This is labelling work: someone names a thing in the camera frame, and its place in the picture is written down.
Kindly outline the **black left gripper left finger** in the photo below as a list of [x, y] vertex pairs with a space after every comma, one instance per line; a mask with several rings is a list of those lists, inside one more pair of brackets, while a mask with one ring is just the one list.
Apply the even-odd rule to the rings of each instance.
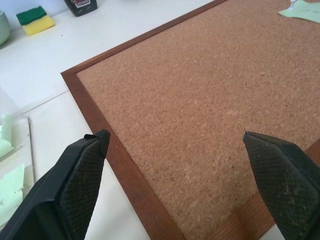
[[99, 195], [111, 134], [86, 134], [31, 188], [0, 240], [84, 240]]

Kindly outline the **light green paper note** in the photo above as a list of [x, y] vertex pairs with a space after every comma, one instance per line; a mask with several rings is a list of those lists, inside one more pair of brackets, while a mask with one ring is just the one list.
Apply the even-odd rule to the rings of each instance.
[[7, 223], [23, 201], [25, 164], [0, 179], [0, 227]]
[[0, 158], [14, 149], [12, 144], [13, 121], [9, 115], [1, 116], [0, 125]]
[[284, 9], [278, 12], [287, 18], [303, 19], [320, 24], [320, 2], [296, 0], [293, 9]]

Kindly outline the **pale green cup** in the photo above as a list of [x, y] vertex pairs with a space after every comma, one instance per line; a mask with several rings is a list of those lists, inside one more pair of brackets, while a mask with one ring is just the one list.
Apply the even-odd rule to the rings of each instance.
[[8, 18], [3, 10], [0, 9], [0, 46], [10, 37], [11, 27]]

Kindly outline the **dark bottle with red label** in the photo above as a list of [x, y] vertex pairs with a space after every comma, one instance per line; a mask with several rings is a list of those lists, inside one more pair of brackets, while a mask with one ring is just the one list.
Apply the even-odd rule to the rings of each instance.
[[74, 16], [80, 17], [98, 8], [97, 0], [63, 0]]

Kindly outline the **green and yellow sponge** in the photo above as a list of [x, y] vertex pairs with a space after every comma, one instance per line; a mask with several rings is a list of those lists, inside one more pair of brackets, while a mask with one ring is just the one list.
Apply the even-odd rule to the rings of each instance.
[[33, 36], [55, 26], [52, 18], [40, 5], [20, 12], [16, 14], [16, 17], [28, 36]]

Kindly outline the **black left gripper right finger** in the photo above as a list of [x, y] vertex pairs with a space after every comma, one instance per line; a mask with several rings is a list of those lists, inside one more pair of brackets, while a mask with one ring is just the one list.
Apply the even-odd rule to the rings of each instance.
[[246, 131], [260, 196], [285, 240], [320, 240], [320, 167], [296, 144]]

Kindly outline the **wood-framed cork board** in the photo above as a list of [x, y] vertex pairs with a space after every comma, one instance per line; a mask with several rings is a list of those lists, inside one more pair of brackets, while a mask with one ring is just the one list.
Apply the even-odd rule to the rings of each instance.
[[62, 73], [151, 240], [259, 240], [245, 131], [320, 165], [320, 23], [215, 0]]

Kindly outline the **clear plastic box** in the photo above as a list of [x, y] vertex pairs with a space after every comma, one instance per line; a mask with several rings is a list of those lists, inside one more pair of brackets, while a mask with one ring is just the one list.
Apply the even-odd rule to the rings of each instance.
[[[2, 124], [2, 115], [8, 115], [12, 118], [13, 150], [0, 158], [0, 180], [7, 173], [24, 164], [24, 184], [22, 189], [24, 200], [35, 183], [31, 120], [0, 88], [0, 125]], [[0, 226], [0, 232], [3, 231], [7, 223]]]

